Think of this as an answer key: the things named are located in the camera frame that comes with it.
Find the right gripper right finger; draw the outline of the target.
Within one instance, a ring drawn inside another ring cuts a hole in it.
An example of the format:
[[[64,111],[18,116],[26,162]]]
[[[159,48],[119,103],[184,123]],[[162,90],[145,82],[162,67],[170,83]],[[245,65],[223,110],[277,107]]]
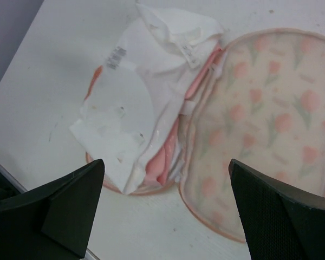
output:
[[[325,259],[325,197],[236,159],[229,176],[251,259]]]

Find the pink bra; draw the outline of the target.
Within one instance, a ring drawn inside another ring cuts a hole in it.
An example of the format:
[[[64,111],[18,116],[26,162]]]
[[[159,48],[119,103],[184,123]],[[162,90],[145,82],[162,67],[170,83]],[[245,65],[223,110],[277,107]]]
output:
[[[201,69],[196,79],[192,82],[188,91],[185,94],[184,101],[182,103],[181,110],[178,114],[189,115],[193,111],[196,103],[192,101],[192,97],[196,95],[196,92],[201,89],[204,78],[208,75],[214,61],[217,59],[217,55],[221,52],[221,47],[216,44],[213,52],[207,59],[205,65]],[[161,149],[157,154],[148,162],[146,166],[146,176],[144,178],[144,184],[149,186],[164,186],[167,181],[167,176],[173,162],[173,156],[177,143],[177,130],[179,126],[179,120],[176,119],[172,129],[170,130],[167,139],[165,140]]]

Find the white bra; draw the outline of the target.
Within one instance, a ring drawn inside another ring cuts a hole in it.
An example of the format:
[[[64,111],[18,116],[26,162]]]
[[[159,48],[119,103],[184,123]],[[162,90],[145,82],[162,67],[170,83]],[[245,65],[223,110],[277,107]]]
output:
[[[214,18],[136,4],[139,18],[95,72],[71,127],[122,194],[144,184],[146,166],[163,146],[192,82],[224,30]]]

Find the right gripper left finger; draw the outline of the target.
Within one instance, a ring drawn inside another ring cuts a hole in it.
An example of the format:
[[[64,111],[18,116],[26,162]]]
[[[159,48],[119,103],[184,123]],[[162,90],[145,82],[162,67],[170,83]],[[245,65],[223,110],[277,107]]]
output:
[[[104,173],[98,159],[21,192],[0,172],[0,258],[84,258]]]

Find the floral fabric laundry bag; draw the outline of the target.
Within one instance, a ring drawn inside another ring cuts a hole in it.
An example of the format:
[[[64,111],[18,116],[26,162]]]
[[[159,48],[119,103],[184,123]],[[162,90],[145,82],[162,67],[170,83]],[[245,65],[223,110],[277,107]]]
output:
[[[325,196],[325,36],[271,29],[221,49],[191,99],[193,111],[179,114],[180,153],[166,184],[130,195],[160,193],[177,183],[199,221],[244,242],[231,159]]]

